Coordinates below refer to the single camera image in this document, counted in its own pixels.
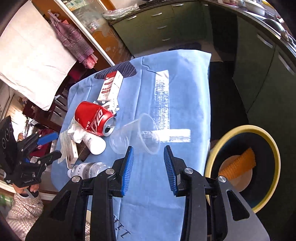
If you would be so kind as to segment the left forearm knit sleeve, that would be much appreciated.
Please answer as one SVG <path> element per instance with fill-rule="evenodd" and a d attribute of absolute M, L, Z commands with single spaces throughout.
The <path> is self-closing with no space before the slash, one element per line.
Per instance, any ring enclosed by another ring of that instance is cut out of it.
<path fill-rule="evenodd" d="M 20 240 L 26 235 L 43 212 L 43 202 L 39 196 L 35 198 L 24 197 L 15 193 L 6 221 Z"/>

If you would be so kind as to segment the person left hand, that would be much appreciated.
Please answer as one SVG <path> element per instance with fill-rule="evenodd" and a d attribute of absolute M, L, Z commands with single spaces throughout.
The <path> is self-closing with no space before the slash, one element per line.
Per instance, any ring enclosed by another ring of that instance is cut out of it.
<path fill-rule="evenodd" d="M 39 191 L 39 186 L 40 186 L 39 184 L 34 184 L 31 186 L 26 186 L 26 187 L 18 187 L 13 183 L 13 188 L 16 191 L 16 193 L 18 193 L 18 194 L 26 194 L 27 193 L 26 190 L 36 193 Z"/>

